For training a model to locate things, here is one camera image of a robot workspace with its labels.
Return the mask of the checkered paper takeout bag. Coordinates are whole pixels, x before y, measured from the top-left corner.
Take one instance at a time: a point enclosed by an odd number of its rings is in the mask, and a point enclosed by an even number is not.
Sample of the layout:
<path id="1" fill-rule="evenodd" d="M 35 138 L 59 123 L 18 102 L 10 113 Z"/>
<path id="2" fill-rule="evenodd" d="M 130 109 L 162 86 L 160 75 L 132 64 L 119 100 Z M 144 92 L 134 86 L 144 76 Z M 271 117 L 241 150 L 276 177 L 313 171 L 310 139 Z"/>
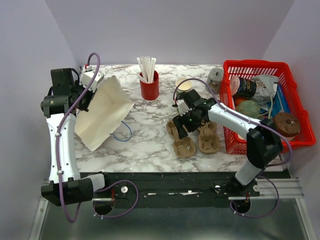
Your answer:
<path id="1" fill-rule="evenodd" d="M 106 78 L 99 84 L 88 112 L 77 114 L 75 134 L 90 151 L 95 151 L 121 125 L 133 106 L 117 77 Z"/>

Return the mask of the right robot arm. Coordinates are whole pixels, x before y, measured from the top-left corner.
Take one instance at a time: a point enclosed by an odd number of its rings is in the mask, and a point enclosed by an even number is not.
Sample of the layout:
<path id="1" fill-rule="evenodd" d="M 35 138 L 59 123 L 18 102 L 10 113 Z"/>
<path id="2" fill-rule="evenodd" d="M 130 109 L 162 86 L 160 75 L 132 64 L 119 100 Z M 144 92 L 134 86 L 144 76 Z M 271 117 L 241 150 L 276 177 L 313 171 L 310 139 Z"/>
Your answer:
<path id="1" fill-rule="evenodd" d="M 241 196 L 248 184 L 284 149 L 271 119 L 252 119 L 230 109 L 213 97 L 200 97 L 196 90 L 179 93 L 174 106 L 179 114 L 173 118 L 179 139 L 197 130 L 203 123 L 215 122 L 237 133 L 246 141 L 245 164 L 235 173 L 230 191 Z"/>

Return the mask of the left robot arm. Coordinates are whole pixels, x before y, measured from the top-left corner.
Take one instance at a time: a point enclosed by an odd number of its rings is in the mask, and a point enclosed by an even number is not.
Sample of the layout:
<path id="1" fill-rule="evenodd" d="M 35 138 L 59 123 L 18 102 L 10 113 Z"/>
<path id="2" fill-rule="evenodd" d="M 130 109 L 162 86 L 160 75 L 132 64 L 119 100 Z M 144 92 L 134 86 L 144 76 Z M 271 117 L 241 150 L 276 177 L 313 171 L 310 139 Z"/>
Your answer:
<path id="1" fill-rule="evenodd" d="M 51 170 L 41 195 L 56 206 L 92 200 L 94 193 L 104 198 L 111 185 L 102 173 L 81 177 L 75 152 L 76 112 L 88 112 L 104 74 L 86 66 L 74 79 L 73 68 L 50 71 L 52 86 L 40 104 L 50 133 Z"/>

